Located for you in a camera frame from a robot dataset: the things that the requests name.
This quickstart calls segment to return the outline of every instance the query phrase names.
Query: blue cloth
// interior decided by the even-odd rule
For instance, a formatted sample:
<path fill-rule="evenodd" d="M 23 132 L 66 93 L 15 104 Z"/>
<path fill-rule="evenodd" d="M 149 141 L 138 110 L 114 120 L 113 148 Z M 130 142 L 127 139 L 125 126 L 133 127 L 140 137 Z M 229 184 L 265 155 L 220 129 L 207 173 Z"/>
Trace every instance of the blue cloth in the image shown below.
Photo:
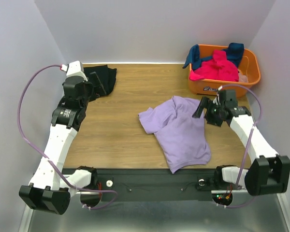
<path fill-rule="evenodd" d="M 222 51 L 226 52 L 227 60 L 235 64 L 236 67 L 240 65 L 244 53 L 244 45 L 242 43 L 231 43 L 229 44 L 228 48 L 223 49 Z M 213 58 L 212 56 L 200 58 L 199 45 L 196 44 L 190 49 L 183 69 L 186 68 L 191 63 L 192 70 L 196 70 L 199 67 L 201 67 L 201 63 L 203 61 L 209 61 L 212 58 Z"/>

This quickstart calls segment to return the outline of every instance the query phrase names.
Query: gray wall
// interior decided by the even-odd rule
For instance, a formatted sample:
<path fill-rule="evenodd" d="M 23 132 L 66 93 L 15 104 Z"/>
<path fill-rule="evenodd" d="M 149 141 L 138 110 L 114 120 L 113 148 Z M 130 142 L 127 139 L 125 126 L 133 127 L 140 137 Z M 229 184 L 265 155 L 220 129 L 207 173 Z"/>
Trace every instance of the gray wall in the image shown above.
<path fill-rule="evenodd" d="M 250 49 L 261 69 L 261 82 L 253 88 L 263 103 L 258 127 L 281 155 L 290 157 L 290 1 L 276 1 Z M 257 115 L 258 104 L 250 102 Z M 286 196 L 290 205 L 290 181 Z"/>
<path fill-rule="evenodd" d="M 31 0 L 0 0 L 0 232 L 18 231 L 25 204 L 18 196 L 37 168 L 39 154 L 20 137 L 16 107 L 30 76 L 64 61 L 54 38 Z M 32 83 L 25 96 L 25 133 L 46 144 L 51 113 L 61 94 L 64 74 L 50 70 Z"/>
<path fill-rule="evenodd" d="M 275 0 L 36 0 L 67 61 L 183 62 L 195 44 L 248 47 Z"/>

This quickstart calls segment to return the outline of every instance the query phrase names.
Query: screw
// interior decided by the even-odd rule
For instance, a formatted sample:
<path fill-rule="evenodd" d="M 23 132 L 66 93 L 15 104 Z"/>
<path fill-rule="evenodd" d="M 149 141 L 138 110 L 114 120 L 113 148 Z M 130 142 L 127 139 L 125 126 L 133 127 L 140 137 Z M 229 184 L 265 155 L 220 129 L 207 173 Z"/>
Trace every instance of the screw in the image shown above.
<path fill-rule="evenodd" d="M 205 186 L 205 180 L 204 179 L 200 179 L 199 180 L 199 185 L 200 186 Z"/>
<path fill-rule="evenodd" d="M 110 188 L 113 186 L 113 182 L 111 180 L 106 181 L 106 186 Z"/>

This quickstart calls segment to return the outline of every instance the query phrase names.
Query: laundry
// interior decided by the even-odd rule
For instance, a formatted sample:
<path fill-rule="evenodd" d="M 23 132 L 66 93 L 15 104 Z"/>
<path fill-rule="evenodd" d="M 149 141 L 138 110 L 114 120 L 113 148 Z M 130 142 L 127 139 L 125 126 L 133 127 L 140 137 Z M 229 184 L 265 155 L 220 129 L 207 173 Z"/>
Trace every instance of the laundry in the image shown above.
<path fill-rule="evenodd" d="M 88 80 L 94 86 L 95 97 L 90 101 L 102 96 L 109 95 L 113 90 L 116 82 L 117 69 L 110 69 L 107 65 L 86 67 L 84 73 Z"/>
<path fill-rule="evenodd" d="M 197 70 L 191 70 L 189 79 L 191 81 L 211 79 L 238 82 L 239 73 L 237 67 L 227 60 L 225 51 L 215 50 L 211 60 L 202 62 Z"/>
<path fill-rule="evenodd" d="M 173 96 L 155 109 L 139 113 L 144 130 L 155 135 L 173 174 L 185 166 L 205 165 L 211 158 L 203 113 L 201 118 L 192 117 L 199 103 L 196 99 Z"/>
<path fill-rule="evenodd" d="M 238 82 L 248 83 L 248 78 L 238 69 Z"/>
<path fill-rule="evenodd" d="M 222 49 L 222 51 L 226 52 L 227 60 L 238 67 L 244 54 L 244 45 L 242 43 L 230 43 L 229 47 Z M 200 56 L 199 45 L 194 45 L 188 53 L 183 69 L 191 63 L 192 70 L 196 70 L 201 67 L 202 62 L 209 61 L 213 58 L 212 56 L 200 58 Z"/>

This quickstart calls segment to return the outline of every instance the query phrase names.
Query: wooden table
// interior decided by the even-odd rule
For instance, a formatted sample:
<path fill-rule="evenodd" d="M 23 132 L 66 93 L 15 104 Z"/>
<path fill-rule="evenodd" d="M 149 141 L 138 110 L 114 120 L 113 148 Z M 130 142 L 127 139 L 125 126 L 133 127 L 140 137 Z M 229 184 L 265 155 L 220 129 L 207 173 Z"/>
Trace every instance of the wooden table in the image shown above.
<path fill-rule="evenodd" d="M 142 128 L 138 113 L 169 100 L 172 96 L 201 99 L 188 89 L 188 70 L 182 65 L 117 64 L 114 91 L 90 102 L 87 116 L 74 139 L 65 168 L 167 168 L 155 136 Z M 249 107 L 247 98 L 239 105 Z M 205 124 L 205 137 L 212 157 L 207 165 L 190 168 L 240 166 L 244 146 L 226 123 L 222 127 Z M 245 167 L 250 166 L 250 159 Z"/>

